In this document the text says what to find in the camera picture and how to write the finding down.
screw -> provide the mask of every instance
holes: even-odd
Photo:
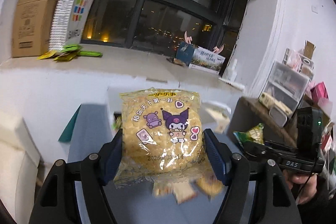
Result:
[[[274,166],[274,165],[276,165],[275,161],[272,160],[272,159],[269,159],[269,160],[267,161],[267,163],[268,163],[268,165],[270,165],[270,166]]]
[[[240,160],[242,158],[242,156],[239,153],[233,153],[232,158],[234,158],[235,160]]]
[[[56,166],[61,166],[63,164],[63,160],[57,160],[56,162],[55,162],[55,165]]]
[[[90,154],[90,155],[89,155],[89,159],[90,159],[90,160],[96,160],[96,159],[98,159],[98,154],[97,154],[97,153],[92,153],[92,154]]]

shopping bag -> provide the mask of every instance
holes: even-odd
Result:
[[[93,0],[58,0],[51,23],[49,50],[78,44]]]

human hand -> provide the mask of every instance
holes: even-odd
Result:
[[[309,177],[308,175],[304,174],[292,174],[287,170],[283,170],[282,173],[285,177],[285,181],[290,190],[292,190],[294,183],[299,185],[304,184]],[[305,204],[311,201],[312,198],[317,193],[316,186],[317,186],[317,175],[312,175],[308,180],[304,189],[301,191],[300,196],[298,197],[299,200],[297,204]]]

yellow snack bag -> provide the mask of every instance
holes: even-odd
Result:
[[[36,60],[41,60],[41,59],[46,59],[46,58],[53,57],[56,52],[57,52],[57,50],[51,50],[49,52],[46,52],[46,53],[42,54]]]
[[[211,170],[198,115],[200,97],[184,90],[148,89],[123,99],[123,151],[115,184],[174,182]]]

wall outlet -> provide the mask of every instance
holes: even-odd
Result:
[[[316,5],[312,5],[312,6],[311,6],[311,11],[314,12],[314,13],[317,13],[317,14],[319,13],[319,12],[317,11],[317,6],[316,6]]]

